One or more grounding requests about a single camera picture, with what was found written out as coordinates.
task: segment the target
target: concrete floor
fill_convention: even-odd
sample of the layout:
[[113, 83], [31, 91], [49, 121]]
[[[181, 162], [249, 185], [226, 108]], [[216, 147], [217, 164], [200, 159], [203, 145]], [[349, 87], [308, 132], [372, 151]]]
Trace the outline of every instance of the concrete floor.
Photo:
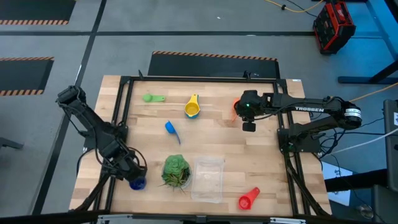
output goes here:
[[[88, 36], [6, 36], [5, 31], [91, 31], [100, 0], [80, 0], [67, 26], [0, 26], [0, 57], [54, 56], [47, 87], [40, 96], [0, 97], [0, 136], [25, 144], [23, 150], [0, 151], [0, 216], [30, 213], [45, 165], [60, 126], [57, 93], [73, 84]], [[310, 7], [313, 2], [298, 2]], [[103, 75], [147, 72], [153, 50], [275, 57], [282, 78], [302, 79], [306, 96], [340, 96], [346, 100], [378, 90], [381, 85], [340, 85], [341, 75], [371, 76], [393, 61], [383, 37], [398, 49], [398, 28], [383, 1], [370, 0], [382, 22], [380, 29], [366, 4], [348, 4], [357, 33], [338, 54], [320, 55], [314, 37], [304, 36], [97, 36], [82, 87], [95, 105]], [[321, 7], [312, 11], [317, 14]], [[112, 0], [106, 3], [99, 31], [311, 31], [313, 17], [281, 11], [263, 0]], [[398, 88], [358, 101], [364, 123], [382, 117], [382, 102], [395, 99]], [[383, 132], [379, 121], [360, 129]], [[347, 135], [336, 151], [367, 140]], [[83, 139], [69, 126], [43, 213], [65, 212], [75, 185], [75, 169]], [[386, 167], [384, 141], [336, 154], [340, 165], [355, 172]], [[335, 164], [333, 158], [325, 162]]]

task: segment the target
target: green plant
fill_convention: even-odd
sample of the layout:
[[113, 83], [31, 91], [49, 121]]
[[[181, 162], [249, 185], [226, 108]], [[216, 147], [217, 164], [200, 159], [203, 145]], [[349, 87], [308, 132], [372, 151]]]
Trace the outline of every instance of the green plant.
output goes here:
[[173, 155], [166, 159], [162, 174], [165, 185], [169, 185], [173, 188], [181, 188], [188, 180], [189, 175], [189, 164], [182, 155]]

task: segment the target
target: wooden table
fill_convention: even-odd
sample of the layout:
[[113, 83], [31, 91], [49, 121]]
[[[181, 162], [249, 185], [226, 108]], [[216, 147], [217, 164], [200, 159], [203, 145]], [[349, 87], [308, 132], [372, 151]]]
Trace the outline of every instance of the wooden table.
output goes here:
[[[95, 112], [105, 121], [111, 121], [119, 80], [120, 76], [103, 78]], [[287, 80], [287, 84], [290, 95], [304, 97], [300, 80]], [[127, 121], [127, 145], [140, 150], [146, 158], [147, 185], [144, 190], [134, 191], [128, 182], [117, 180], [111, 212], [292, 215], [284, 160], [277, 143], [277, 117], [256, 121], [257, 130], [254, 133], [242, 131], [241, 119], [231, 121], [232, 103], [244, 90], [257, 90], [259, 94], [273, 92], [271, 84], [263, 83], [134, 82]], [[145, 103], [142, 96], [146, 93], [165, 95], [166, 101]], [[195, 93], [199, 95], [200, 115], [197, 119], [188, 119], [184, 106]], [[305, 112], [293, 112], [293, 118], [296, 123], [310, 121]], [[177, 130], [181, 146], [176, 137], [166, 131], [164, 125], [168, 120]], [[223, 201], [196, 202], [191, 199], [190, 186], [185, 194], [160, 186], [163, 184], [161, 172], [164, 161], [172, 154], [182, 154], [191, 167], [194, 167], [194, 160], [199, 156], [223, 157]], [[319, 161], [309, 153], [300, 155], [309, 191], [323, 209], [331, 213]], [[93, 152], [83, 158], [70, 208], [79, 206], [94, 188], [100, 169]], [[240, 210], [238, 198], [254, 187], [261, 190], [254, 206], [251, 210]], [[100, 208], [104, 208], [107, 191], [106, 185]], [[297, 186], [296, 196], [299, 210], [303, 213]]]

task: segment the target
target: yellow measuring cup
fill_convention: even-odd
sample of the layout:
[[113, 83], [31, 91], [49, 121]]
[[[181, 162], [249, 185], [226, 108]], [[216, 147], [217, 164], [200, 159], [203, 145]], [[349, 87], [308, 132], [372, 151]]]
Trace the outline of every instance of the yellow measuring cup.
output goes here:
[[199, 95], [193, 94], [191, 96], [191, 99], [185, 105], [185, 114], [191, 119], [196, 118], [200, 111], [200, 107], [198, 104], [198, 97]]

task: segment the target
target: black floor mat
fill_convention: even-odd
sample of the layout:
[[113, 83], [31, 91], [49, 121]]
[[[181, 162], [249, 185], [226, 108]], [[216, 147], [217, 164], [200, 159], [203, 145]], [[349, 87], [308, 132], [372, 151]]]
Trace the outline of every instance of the black floor mat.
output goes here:
[[53, 57], [0, 58], [0, 96], [42, 94], [53, 61]]
[[75, 0], [0, 0], [0, 25], [65, 25], [75, 3]]
[[276, 58], [155, 51], [148, 75], [178, 77], [280, 78]]

